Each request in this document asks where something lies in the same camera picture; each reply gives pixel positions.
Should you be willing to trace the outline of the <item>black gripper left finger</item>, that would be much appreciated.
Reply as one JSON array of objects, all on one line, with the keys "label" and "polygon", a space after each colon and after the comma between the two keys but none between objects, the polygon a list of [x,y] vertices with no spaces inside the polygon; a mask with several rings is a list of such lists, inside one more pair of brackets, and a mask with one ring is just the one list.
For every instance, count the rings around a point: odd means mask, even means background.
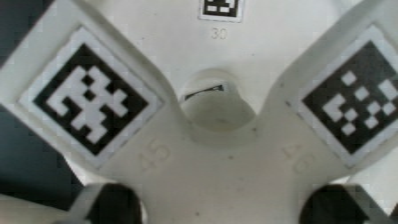
[{"label": "black gripper left finger", "polygon": [[144,224],[135,191],[119,183],[89,184],[58,224]]}]

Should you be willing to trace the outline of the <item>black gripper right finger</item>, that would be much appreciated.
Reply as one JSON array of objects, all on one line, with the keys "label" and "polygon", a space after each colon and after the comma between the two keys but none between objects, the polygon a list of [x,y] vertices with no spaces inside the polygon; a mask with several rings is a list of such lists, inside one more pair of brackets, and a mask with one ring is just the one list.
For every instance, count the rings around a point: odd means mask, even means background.
[{"label": "black gripper right finger", "polygon": [[305,200],[298,224],[394,224],[359,184],[329,184]]}]

